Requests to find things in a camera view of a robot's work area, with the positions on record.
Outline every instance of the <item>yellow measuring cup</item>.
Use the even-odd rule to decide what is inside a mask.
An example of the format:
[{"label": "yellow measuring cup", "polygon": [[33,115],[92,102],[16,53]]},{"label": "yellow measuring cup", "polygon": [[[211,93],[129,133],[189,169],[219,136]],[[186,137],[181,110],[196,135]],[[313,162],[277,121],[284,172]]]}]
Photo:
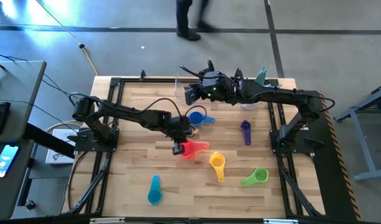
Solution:
[{"label": "yellow measuring cup", "polygon": [[215,169],[216,175],[218,177],[218,182],[224,182],[225,176],[223,174],[223,167],[225,166],[225,157],[219,152],[214,152],[211,158],[209,158],[209,163]]}]

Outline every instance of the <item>black pants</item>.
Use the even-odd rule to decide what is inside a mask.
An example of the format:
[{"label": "black pants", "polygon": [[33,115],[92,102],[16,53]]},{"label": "black pants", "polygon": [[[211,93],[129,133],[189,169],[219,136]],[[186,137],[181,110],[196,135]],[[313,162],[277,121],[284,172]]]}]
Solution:
[{"label": "black pants", "polygon": [[[177,23],[178,31],[186,34],[189,31],[188,12],[193,0],[177,0]],[[198,20],[202,20],[209,0],[201,0],[201,7],[198,14]]]}]

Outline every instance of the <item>black desk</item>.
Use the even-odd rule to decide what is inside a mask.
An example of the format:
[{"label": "black desk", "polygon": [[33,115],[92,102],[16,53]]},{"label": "black desk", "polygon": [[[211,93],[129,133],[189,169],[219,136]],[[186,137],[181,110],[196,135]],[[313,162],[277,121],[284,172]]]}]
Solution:
[{"label": "black desk", "polygon": [[7,175],[0,178],[0,220],[5,220],[11,217],[16,202],[17,206],[25,205],[31,185],[29,159],[34,143],[71,158],[74,158],[74,147],[28,123],[47,63],[0,62],[0,65],[3,66],[0,68],[0,99],[28,102],[11,101],[9,116],[0,135],[0,153],[7,142],[21,147]]}]

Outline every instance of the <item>wooden tabletop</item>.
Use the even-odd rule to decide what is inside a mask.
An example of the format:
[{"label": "wooden tabletop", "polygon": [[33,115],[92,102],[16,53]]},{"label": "wooden tabletop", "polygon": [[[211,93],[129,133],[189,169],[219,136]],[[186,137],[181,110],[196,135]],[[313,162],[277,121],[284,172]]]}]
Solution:
[{"label": "wooden tabletop", "polygon": [[[106,99],[112,77],[96,77],[92,95]],[[296,87],[294,79],[279,78],[281,88]],[[174,83],[126,83],[121,105],[143,109],[153,101],[172,99],[182,114],[189,108],[176,92]],[[259,103],[255,111],[241,105],[199,100],[214,124],[204,124],[192,141],[208,142],[209,150],[196,155],[192,161],[172,155],[172,142],[160,132],[149,131],[137,123],[119,120],[120,138],[113,154],[103,216],[123,217],[205,217],[205,218],[266,218],[285,217],[282,192],[278,177],[277,161],[271,153],[270,119],[267,103]],[[287,122],[296,114],[294,106],[284,105]],[[177,114],[169,101],[159,101],[152,109]],[[244,144],[240,130],[243,120],[252,126],[252,143]],[[209,164],[213,152],[226,158],[225,181],[218,182]],[[71,186],[74,204],[90,184],[95,153],[88,153],[73,175]],[[313,161],[304,154],[294,154],[298,185],[314,207],[324,213]],[[241,180],[256,167],[269,170],[269,179],[263,184],[242,187]],[[160,176],[163,198],[153,206],[147,200],[153,175]],[[292,191],[289,190],[291,207],[295,210]],[[93,207],[97,203],[96,190]],[[67,211],[67,200],[63,212]]]}]

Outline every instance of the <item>green measuring cup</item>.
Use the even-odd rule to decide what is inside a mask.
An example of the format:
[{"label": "green measuring cup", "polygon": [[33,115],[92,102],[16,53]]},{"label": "green measuring cup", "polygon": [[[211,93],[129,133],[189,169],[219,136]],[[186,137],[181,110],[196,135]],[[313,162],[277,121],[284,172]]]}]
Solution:
[{"label": "green measuring cup", "polygon": [[241,181],[243,187],[248,187],[256,183],[264,183],[269,178],[269,170],[257,167],[256,170],[247,178]]}]

